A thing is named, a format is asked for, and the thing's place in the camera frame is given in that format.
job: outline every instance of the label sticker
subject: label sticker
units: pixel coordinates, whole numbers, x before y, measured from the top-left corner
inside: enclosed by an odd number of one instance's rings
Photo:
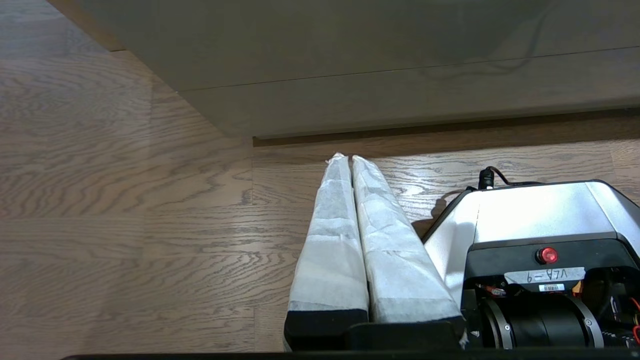
[[[504,274],[504,278],[509,284],[582,280],[584,267],[508,272]]]
[[[564,291],[564,284],[544,284],[538,285],[540,291]]]

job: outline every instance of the gray cabinet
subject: gray cabinet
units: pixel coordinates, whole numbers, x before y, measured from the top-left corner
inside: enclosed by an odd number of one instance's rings
[[[636,0],[79,0],[220,129],[281,136],[637,103]]]

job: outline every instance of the barcode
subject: barcode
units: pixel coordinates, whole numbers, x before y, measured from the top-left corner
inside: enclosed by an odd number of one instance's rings
[[[538,285],[540,291],[564,291],[564,284]]]

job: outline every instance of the wooden floor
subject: wooden floor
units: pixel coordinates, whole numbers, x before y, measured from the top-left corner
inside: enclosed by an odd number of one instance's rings
[[[640,202],[632,114],[253,148],[44,0],[1,0],[0,357],[281,350],[334,152],[373,159],[422,232],[487,165]]]

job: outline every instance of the red button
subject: red button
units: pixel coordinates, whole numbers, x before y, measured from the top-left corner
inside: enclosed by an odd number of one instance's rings
[[[538,251],[536,257],[541,264],[553,264],[558,261],[558,252],[552,247],[545,247]]]

